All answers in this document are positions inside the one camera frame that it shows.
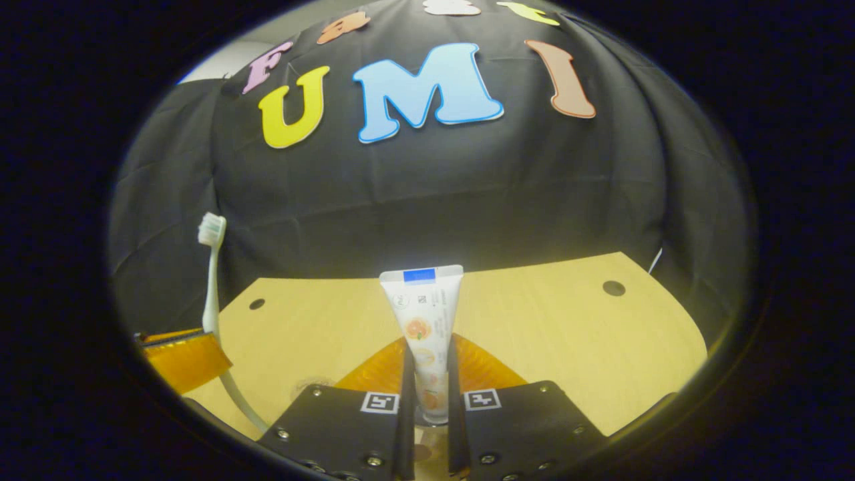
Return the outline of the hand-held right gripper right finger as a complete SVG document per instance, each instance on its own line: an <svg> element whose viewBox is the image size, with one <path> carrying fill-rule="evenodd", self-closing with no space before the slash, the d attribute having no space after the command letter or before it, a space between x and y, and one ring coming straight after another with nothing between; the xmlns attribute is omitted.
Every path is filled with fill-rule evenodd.
<svg viewBox="0 0 855 481"><path fill-rule="evenodd" d="M528 383L464 336L449 350L449 469L464 480L560 480L607 444L555 381Z"/></svg>

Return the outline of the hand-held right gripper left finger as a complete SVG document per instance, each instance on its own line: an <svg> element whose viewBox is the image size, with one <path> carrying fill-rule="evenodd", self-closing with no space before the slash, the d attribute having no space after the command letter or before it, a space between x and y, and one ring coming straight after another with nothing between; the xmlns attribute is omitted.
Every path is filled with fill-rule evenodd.
<svg viewBox="0 0 855 481"><path fill-rule="evenodd" d="M414 478L414 359L403 339L335 385L310 383L259 439L324 480Z"/></svg>

